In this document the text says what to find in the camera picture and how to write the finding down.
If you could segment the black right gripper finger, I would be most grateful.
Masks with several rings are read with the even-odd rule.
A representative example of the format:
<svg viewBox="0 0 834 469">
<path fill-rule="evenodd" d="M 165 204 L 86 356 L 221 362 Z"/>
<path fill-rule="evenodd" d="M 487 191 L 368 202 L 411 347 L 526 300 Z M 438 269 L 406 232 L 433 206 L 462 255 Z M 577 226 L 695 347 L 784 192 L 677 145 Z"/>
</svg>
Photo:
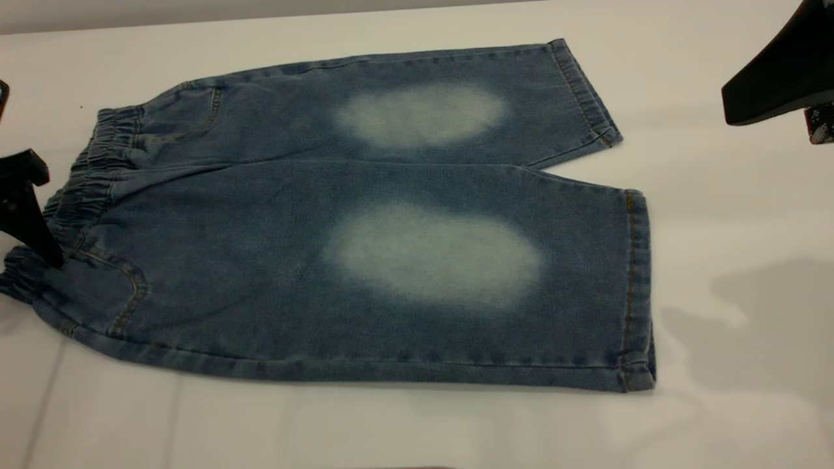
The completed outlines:
<svg viewBox="0 0 834 469">
<path fill-rule="evenodd" d="M 833 143 L 833 102 L 809 106 L 805 109 L 805 124 L 812 145 Z"/>
<path fill-rule="evenodd" d="M 803 1 L 774 39 L 721 89 L 726 123 L 757 124 L 832 102 L 831 1 Z"/>
</svg>

